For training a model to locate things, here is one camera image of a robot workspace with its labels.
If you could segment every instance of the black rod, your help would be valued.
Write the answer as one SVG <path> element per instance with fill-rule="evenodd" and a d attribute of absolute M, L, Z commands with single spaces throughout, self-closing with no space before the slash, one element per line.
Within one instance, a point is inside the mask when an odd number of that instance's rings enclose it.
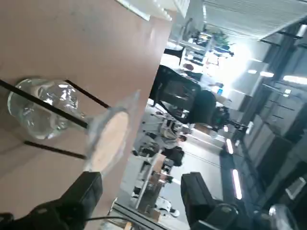
<path fill-rule="evenodd" d="M 32 101 L 32 102 L 40 105 L 41 107 L 44 107 L 47 110 L 54 112 L 55 114 L 58 114 L 58 115 L 60 115 L 64 118 L 66 118 L 67 120 L 69 120 L 69 121 L 71 121 L 71 122 L 73 122 L 73 123 L 75 123 L 75 124 L 77 124 L 77 125 L 79 125 L 83 128 L 87 128 L 86 122 L 84 122 L 84 121 L 76 118 L 75 116 L 70 115 L 70 114 L 64 112 L 63 110 L 60 110 L 60 109 L 58 109 L 58 108 L 56 108 L 56 107 L 54 107 L 54 106 L 52 106 L 52 105 L 50 105 L 46 102 L 43 102 L 42 100 L 38 99 L 37 97 L 34 97 L 34 96 L 28 94 L 27 92 L 22 91 L 22 90 L 16 88 L 15 86 L 10 85 L 9 83 L 6 83 L 3 80 L 0 80 L 0 86 L 2 86 L 3 88 L 5 88 L 9 91 L 12 91 L 15 94 L 18 94 L 21 97 L 24 97 L 25 99 L 27 99 L 29 101 Z"/>
<path fill-rule="evenodd" d="M 63 154 L 63 155 L 69 156 L 69 157 L 74 157 L 74 158 L 78 158 L 78 159 L 82 159 L 82 160 L 87 159 L 87 157 L 82 155 L 82 154 L 78 154 L 78 153 L 74 153 L 74 152 L 70 152 L 70 151 L 66 151 L 66 150 L 62 150 L 62 149 L 57 149 L 57 148 L 46 146 L 46 145 L 37 144 L 37 143 L 31 142 L 31 141 L 28 141 L 28 140 L 26 140 L 24 142 L 24 144 L 32 146 L 32 147 L 36 147 L 36 148 L 39 148 L 39 149 L 48 150 L 48 151 L 51 151 L 51 152 Z"/>
<path fill-rule="evenodd" d="M 101 101 L 100 99 L 96 98 L 95 96 L 93 96 L 92 94 L 90 94 L 88 91 L 82 89 L 81 87 L 79 87 L 78 85 L 76 85 L 75 83 L 71 82 L 70 80 L 65 80 L 68 84 L 70 84 L 72 87 L 76 88 L 78 91 L 80 91 L 81 93 L 83 93 L 85 96 L 91 98 L 93 101 L 97 102 L 98 104 L 100 104 L 102 107 L 104 108 L 110 108 L 110 106 L 106 103 L 104 103 L 103 101 Z"/>

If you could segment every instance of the cable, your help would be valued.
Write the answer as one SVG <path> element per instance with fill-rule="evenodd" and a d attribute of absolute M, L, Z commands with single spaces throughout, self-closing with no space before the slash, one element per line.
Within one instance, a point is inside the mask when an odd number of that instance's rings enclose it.
<path fill-rule="evenodd" d="M 85 221 L 93 221 L 93 220 L 101 220 L 101 219 L 121 219 L 121 220 L 125 220 L 125 221 L 128 221 L 128 222 L 131 222 L 131 223 L 133 223 L 134 225 L 136 225 L 138 227 L 141 227 L 140 224 L 137 223 L 136 221 L 130 220 L 130 219 L 125 218 L 125 217 L 112 217 L 112 216 L 93 217 L 93 218 L 86 219 Z"/>
<path fill-rule="evenodd" d="M 122 219 L 131 222 L 128 218 L 125 217 L 111 217 L 111 216 L 106 216 L 106 217 L 93 217 L 86 219 L 85 221 L 92 221 L 92 220 L 100 220 L 100 219 Z"/>

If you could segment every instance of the chair backrest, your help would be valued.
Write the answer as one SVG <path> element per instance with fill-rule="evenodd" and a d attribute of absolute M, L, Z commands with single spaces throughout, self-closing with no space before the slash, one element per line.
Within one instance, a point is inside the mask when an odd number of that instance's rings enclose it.
<path fill-rule="evenodd" d="M 202 91 L 199 84 L 163 65 L 158 69 L 149 98 L 183 124 L 210 124 L 216 105 L 213 93 Z M 167 104 L 189 111 L 188 116 L 178 117 Z"/>

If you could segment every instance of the ceiling light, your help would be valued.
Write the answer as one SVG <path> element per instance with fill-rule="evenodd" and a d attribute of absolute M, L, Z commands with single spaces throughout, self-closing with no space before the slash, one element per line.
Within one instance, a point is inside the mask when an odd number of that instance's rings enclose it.
<path fill-rule="evenodd" d="M 273 73 L 265 72 L 265 71 L 260 72 L 260 75 L 263 77 L 267 77 L 267 78 L 272 78 L 274 76 Z"/>
<path fill-rule="evenodd" d="M 252 121 L 250 121 L 249 124 L 248 124 L 248 128 L 247 128 L 245 133 L 250 134 L 253 127 L 254 127 L 254 123 Z"/>
<path fill-rule="evenodd" d="M 286 75 L 283 77 L 284 81 L 289 81 L 301 85 L 307 85 L 307 78 L 303 77 L 297 77 L 297 76 L 291 76 L 291 75 Z"/>
<path fill-rule="evenodd" d="M 260 60 L 254 59 L 254 58 L 251 58 L 250 60 L 251 60 L 251 61 L 256 61 L 256 62 L 262 62 L 262 61 L 260 61 Z"/>
<path fill-rule="evenodd" d="M 307 29 L 307 25 L 301 25 L 301 27 L 299 28 L 296 36 L 303 37 L 305 32 L 306 32 L 306 29 Z"/>
<path fill-rule="evenodd" d="M 239 146 L 239 144 L 240 144 L 240 140 L 236 140 L 236 142 L 235 142 L 235 146 L 236 146 L 236 147 L 238 147 L 238 146 Z"/>
<path fill-rule="evenodd" d="M 242 191 L 241 191 L 241 185 L 239 180 L 239 173 L 237 169 L 232 170 L 232 176 L 235 183 L 235 191 L 236 191 L 236 198 L 238 200 L 242 199 Z"/>
<path fill-rule="evenodd" d="M 257 70 L 255 70 L 255 69 L 250 69 L 250 70 L 248 71 L 248 73 L 250 73 L 250 74 L 256 74 L 256 73 L 257 73 Z"/>
<path fill-rule="evenodd" d="M 226 143 L 227 143 L 228 152 L 229 152 L 230 154 L 234 154 L 234 149 L 232 148 L 231 140 L 230 140 L 230 139 L 227 139 L 227 140 L 226 140 Z"/>

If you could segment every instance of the glass bottle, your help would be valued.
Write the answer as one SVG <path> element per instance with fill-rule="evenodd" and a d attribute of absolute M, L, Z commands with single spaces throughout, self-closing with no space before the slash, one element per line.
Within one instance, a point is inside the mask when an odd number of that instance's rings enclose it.
<path fill-rule="evenodd" d="M 79 101 L 76 90 L 62 80 L 25 79 L 16 87 L 68 114 L 85 119 L 84 114 L 78 111 Z M 8 109 L 27 132 L 37 139 L 51 139 L 60 135 L 68 127 L 77 126 L 13 92 L 8 98 Z"/>

